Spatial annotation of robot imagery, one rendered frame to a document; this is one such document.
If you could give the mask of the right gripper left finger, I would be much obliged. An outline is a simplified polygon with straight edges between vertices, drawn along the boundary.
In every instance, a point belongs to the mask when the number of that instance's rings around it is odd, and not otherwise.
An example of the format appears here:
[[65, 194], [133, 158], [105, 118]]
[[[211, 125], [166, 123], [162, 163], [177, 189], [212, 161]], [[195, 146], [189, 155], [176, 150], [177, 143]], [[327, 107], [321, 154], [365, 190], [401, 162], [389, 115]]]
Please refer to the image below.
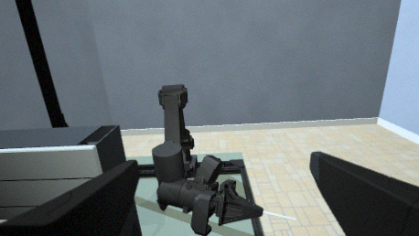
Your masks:
[[119, 236], [140, 172], [127, 160], [76, 188], [0, 222], [0, 236]]

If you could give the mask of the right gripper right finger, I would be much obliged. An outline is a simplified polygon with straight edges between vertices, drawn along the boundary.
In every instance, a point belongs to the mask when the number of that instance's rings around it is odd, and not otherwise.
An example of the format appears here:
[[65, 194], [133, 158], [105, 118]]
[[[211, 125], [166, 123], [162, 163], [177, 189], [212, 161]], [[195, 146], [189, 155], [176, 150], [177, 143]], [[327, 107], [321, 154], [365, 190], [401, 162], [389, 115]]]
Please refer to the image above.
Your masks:
[[310, 172], [346, 236], [419, 236], [419, 187], [329, 154]]

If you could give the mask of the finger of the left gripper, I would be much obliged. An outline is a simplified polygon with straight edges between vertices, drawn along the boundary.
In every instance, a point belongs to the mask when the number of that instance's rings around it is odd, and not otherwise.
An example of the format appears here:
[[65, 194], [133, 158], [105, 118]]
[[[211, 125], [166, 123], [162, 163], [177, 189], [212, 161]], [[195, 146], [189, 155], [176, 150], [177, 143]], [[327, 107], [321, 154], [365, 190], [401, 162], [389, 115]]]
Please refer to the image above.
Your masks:
[[238, 199], [238, 200], [240, 200], [240, 201], [242, 201], [242, 202], [249, 203], [249, 204], [251, 204], [251, 205], [253, 205], [253, 206], [255, 206], [255, 207], [257, 207], [257, 208], [259, 208], [259, 209], [262, 209], [262, 210], [263, 210], [263, 208], [262, 208], [262, 207], [260, 207], [260, 206], [258, 206], [258, 205], [256, 205], [256, 204], [252, 203], [251, 201], [249, 201], [249, 200], [247, 200], [247, 199], [245, 199], [245, 198], [243, 198], [243, 197], [239, 196], [239, 195], [237, 194], [236, 190], [234, 189], [234, 186], [230, 186], [229, 191], [230, 191], [230, 193], [232, 194], [232, 196], [233, 196], [235, 199]]
[[262, 217], [263, 210], [235, 199], [228, 189], [223, 190], [220, 203], [219, 226], [239, 220]]

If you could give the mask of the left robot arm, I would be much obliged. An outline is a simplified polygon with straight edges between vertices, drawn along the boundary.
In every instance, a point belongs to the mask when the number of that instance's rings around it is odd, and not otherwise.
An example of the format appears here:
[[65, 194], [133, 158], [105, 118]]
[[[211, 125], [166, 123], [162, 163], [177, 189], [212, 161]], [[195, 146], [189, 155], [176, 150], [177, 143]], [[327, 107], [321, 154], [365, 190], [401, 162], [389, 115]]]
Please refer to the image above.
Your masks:
[[154, 166], [156, 166], [156, 169], [154, 168], [156, 179], [160, 181], [156, 191], [159, 201], [156, 200], [156, 202], [159, 208], [164, 211], [168, 205], [180, 208], [178, 204], [179, 192], [186, 180], [191, 183], [192, 187], [201, 191], [206, 191], [211, 184], [219, 184], [215, 181], [224, 168], [225, 162], [215, 156], [206, 155], [194, 180], [188, 180], [187, 177], [192, 177], [193, 173], [190, 149], [195, 146], [194, 138], [185, 128], [183, 115], [183, 109], [188, 102], [187, 88], [183, 84], [162, 86], [162, 90], [158, 92], [158, 98], [159, 104], [163, 106], [164, 110], [165, 141], [152, 149], [152, 156]]

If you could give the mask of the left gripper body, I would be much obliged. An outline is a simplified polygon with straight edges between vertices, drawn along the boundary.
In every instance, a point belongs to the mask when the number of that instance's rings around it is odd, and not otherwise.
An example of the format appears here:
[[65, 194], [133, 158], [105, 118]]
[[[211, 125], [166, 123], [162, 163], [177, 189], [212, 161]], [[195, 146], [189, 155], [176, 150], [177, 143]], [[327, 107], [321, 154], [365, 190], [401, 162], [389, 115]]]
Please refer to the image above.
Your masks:
[[183, 209], [183, 213], [187, 214], [193, 210], [194, 205], [190, 226], [196, 234], [207, 236], [211, 232], [211, 226], [208, 224], [209, 218], [214, 213], [216, 214], [216, 217], [220, 216], [221, 195], [223, 190], [229, 190], [230, 186], [234, 186], [235, 189], [236, 180], [227, 179], [220, 185], [211, 184], [206, 191], [201, 191], [192, 187], [191, 183], [187, 180], [184, 182], [179, 192], [178, 204], [179, 207]]

